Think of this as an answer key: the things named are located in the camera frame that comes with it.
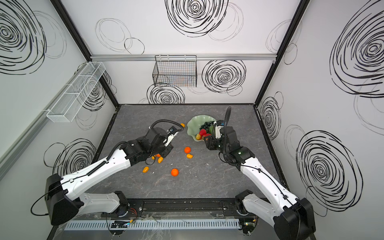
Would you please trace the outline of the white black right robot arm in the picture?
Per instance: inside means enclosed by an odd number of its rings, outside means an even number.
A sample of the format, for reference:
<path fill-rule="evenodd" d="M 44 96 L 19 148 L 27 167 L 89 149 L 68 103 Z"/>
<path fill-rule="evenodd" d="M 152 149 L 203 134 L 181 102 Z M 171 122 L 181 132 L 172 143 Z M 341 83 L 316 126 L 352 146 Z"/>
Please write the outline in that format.
<path fill-rule="evenodd" d="M 256 194 L 242 192 L 239 197 L 241 214 L 255 214 L 274 228 L 280 240 L 306 240 L 316 232 L 312 204 L 282 186 L 251 150 L 240 145 L 232 127 L 215 124 L 212 135 L 203 139 L 209 150 L 218 150 L 224 163 L 247 176 L 266 197 L 262 200 Z"/>

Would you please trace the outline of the dark fake grape bunch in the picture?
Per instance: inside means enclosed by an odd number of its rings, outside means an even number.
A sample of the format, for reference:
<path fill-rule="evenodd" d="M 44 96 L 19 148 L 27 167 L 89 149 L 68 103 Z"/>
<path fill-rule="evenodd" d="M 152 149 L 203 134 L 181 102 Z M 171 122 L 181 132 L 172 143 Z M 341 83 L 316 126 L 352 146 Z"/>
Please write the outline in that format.
<path fill-rule="evenodd" d="M 213 133 L 213 129 L 214 129 L 214 123 L 215 123 L 215 121 L 204 122 L 200 126 L 200 130 L 201 129 L 205 129 L 207 131 L 207 134 L 212 134 Z"/>

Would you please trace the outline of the small orange front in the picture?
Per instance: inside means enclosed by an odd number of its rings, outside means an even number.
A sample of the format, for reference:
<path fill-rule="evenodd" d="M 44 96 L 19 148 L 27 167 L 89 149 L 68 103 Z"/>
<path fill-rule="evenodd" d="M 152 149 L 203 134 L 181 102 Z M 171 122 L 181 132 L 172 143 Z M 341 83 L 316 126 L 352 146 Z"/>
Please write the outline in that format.
<path fill-rule="evenodd" d="M 172 175 L 173 177 L 178 176 L 178 175 L 179 175 L 179 170 L 178 170 L 178 169 L 172 169 L 172 170 L 171 170 L 171 175 Z"/>

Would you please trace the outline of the green wavy fruit bowl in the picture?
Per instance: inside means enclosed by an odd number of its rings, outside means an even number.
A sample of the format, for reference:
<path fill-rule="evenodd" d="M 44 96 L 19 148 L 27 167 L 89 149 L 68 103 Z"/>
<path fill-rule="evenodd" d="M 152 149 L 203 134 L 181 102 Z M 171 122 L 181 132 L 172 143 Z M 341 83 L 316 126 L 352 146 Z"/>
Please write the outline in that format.
<path fill-rule="evenodd" d="M 216 119 L 214 119 L 211 116 L 208 115 L 199 115 L 193 117 L 188 123 L 187 123 L 187 134 L 192 137 L 192 139 L 195 142 L 199 142 L 201 140 L 196 139 L 196 135 L 200 132 L 200 127 L 205 123 L 209 122 L 215 122 Z"/>

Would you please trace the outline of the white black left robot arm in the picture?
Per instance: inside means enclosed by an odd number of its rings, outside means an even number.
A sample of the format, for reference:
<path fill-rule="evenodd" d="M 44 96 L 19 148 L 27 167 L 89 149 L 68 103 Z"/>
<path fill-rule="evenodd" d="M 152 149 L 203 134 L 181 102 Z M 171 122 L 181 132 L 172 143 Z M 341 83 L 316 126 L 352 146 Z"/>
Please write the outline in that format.
<path fill-rule="evenodd" d="M 60 176 L 47 178 L 43 198 L 51 225 L 62 225 L 83 214 L 106 213 L 125 217 L 131 210 L 130 203 L 121 191 L 107 194 L 89 194 L 87 190 L 113 174 L 134 166 L 159 154 L 166 157 L 173 149 L 175 127 L 165 131 L 152 127 L 143 137 L 117 143 L 109 155 L 90 166 Z"/>

